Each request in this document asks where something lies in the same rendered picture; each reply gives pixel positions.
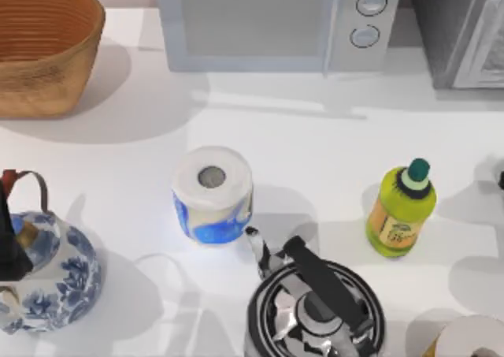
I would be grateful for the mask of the pale microwave oven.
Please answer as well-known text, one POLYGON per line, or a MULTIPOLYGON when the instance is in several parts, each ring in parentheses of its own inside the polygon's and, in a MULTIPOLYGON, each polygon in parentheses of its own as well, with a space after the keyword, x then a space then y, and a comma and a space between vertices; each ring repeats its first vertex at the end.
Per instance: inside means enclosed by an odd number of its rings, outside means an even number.
POLYGON ((399 0, 364 17, 357 0, 157 0, 174 72, 350 73, 381 68, 399 0), (380 30, 374 46, 355 28, 380 30))

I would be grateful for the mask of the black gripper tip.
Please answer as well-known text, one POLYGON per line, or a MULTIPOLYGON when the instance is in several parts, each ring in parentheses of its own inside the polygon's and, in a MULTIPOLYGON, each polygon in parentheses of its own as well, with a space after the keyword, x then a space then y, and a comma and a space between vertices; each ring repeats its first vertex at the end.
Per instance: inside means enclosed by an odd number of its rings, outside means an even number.
POLYGON ((0 281, 20 281, 33 268, 17 241, 7 201, 18 177, 15 169, 5 169, 0 177, 0 281))

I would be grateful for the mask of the shiny metal kettle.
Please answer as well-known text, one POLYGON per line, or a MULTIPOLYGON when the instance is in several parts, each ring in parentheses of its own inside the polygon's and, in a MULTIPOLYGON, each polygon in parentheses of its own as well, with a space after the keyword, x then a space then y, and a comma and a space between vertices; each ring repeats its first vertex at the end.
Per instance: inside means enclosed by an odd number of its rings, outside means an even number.
POLYGON ((300 236, 272 252, 256 228, 246 235, 261 283, 246 310, 243 357, 379 357, 384 311, 357 273, 300 236))

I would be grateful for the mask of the microwave knob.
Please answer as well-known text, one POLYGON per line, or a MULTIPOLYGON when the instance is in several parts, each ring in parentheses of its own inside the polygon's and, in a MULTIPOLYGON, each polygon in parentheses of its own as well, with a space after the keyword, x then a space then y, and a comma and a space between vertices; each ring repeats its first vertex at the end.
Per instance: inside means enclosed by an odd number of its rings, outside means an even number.
POLYGON ((364 17, 374 17, 387 7, 387 0, 357 0, 356 10, 364 17))
POLYGON ((355 28, 350 33, 351 44, 359 49, 370 48, 378 43, 379 40, 380 30, 371 24, 367 24, 362 28, 355 28))

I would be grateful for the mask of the brown woven basket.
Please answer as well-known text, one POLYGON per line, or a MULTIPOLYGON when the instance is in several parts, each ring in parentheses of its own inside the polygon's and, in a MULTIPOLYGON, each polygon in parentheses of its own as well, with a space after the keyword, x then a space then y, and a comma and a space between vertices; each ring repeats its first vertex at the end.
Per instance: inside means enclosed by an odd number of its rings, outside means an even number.
POLYGON ((105 22, 99 0, 0 0, 0 119, 72 111, 105 22))

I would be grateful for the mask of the blue and white porcelain teapot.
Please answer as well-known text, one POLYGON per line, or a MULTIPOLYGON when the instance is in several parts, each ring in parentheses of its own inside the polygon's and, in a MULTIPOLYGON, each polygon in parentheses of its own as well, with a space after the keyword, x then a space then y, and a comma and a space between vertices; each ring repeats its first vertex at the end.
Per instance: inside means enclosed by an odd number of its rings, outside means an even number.
POLYGON ((46 181, 39 184, 40 208, 10 218, 33 268, 20 281, 0 281, 0 330, 45 333, 81 319, 102 289, 102 268, 89 239, 49 208, 46 181))

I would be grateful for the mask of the white and yellow paper roll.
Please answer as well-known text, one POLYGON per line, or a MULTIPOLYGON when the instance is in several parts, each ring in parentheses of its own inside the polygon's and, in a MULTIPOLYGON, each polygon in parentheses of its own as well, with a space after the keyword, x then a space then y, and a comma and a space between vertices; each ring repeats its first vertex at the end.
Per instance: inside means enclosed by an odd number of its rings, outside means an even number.
POLYGON ((504 322, 479 314, 457 318, 422 357, 504 357, 504 322))

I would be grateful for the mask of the green bottle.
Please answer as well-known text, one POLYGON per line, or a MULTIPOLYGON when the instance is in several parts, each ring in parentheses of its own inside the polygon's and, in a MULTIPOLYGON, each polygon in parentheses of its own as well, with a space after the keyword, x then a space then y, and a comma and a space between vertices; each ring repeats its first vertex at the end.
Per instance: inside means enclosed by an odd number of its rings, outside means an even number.
POLYGON ((415 158, 384 175, 365 228, 369 242, 381 255, 402 257, 417 242, 437 200, 429 172, 427 160, 415 158))

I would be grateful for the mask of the blue and white paper roll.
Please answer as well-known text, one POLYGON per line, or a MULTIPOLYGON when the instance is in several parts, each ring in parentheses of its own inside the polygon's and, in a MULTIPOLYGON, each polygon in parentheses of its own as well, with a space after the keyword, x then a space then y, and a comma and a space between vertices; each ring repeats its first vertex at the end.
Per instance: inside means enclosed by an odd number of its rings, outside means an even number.
POLYGON ((253 213, 253 191, 248 162, 228 147, 204 146, 188 152, 172 180, 181 229, 205 245, 241 237, 253 213))

